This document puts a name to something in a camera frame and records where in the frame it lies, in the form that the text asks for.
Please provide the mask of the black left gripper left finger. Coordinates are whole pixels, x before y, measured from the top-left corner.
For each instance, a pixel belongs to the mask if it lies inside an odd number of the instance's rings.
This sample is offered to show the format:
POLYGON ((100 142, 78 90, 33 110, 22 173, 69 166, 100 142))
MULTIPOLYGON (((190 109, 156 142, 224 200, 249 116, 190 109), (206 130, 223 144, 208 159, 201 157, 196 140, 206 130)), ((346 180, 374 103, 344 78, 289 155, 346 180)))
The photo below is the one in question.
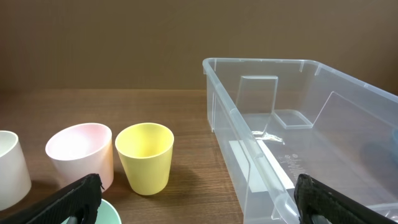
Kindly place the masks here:
POLYGON ((1 220, 1 224, 94 224, 102 200, 99 174, 88 174, 51 196, 1 220))

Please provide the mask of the pink plastic cup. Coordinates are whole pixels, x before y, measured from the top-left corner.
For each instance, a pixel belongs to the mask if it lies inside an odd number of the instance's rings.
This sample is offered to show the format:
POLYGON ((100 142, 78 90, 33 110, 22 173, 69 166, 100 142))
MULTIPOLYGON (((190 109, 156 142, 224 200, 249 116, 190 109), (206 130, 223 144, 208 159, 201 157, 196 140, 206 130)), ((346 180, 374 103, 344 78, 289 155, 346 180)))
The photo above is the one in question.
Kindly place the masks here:
POLYGON ((70 126, 53 135, 45 152, 68 185, 88 174, 99 174, 103 190, 114 180, 112 131, 100 123, 70 126))

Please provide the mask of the cream plastic cup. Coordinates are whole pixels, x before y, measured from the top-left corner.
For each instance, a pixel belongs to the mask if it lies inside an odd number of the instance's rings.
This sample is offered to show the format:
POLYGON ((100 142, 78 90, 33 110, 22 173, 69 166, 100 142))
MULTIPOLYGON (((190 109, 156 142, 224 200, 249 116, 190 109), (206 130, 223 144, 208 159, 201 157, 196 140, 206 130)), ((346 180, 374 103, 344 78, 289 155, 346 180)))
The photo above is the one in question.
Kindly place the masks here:
POLYGON ((18 135, 1 131, 1 211, 20 202, 31 186, 18 135))

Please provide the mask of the yellow plastic cup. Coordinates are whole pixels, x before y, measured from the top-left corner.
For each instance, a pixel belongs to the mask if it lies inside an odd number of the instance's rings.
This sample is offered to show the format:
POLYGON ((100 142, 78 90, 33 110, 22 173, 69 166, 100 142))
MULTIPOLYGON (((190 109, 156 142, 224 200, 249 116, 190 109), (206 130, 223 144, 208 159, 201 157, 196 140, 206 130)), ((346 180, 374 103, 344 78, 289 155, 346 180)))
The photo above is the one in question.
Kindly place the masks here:
POLYGON ((139 123, 123 129, 115 146, 132 190, 154 195, 169 181, 174 134, 157 123, 139 123))

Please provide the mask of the mint green bowl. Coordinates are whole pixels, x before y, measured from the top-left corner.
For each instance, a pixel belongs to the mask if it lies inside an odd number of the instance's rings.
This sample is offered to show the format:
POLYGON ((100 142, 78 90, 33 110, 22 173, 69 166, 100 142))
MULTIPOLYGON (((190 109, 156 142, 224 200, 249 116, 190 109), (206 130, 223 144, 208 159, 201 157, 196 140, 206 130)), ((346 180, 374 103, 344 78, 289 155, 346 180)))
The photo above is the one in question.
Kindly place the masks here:
POLYGON ((97 210, 95 224, 122 224, 122 221, 116 209, 108 201, 102 199, 97 210))

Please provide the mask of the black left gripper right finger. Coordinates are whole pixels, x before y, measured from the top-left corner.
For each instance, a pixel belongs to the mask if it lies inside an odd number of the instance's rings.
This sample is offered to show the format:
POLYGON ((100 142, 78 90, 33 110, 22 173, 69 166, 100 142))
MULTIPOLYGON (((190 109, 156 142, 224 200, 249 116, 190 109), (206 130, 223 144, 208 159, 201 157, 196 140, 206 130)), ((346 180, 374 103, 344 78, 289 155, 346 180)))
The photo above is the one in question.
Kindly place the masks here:
POLYGON ((395 223, 307 174, 298 176, 294 199, 300 224, 395 223))

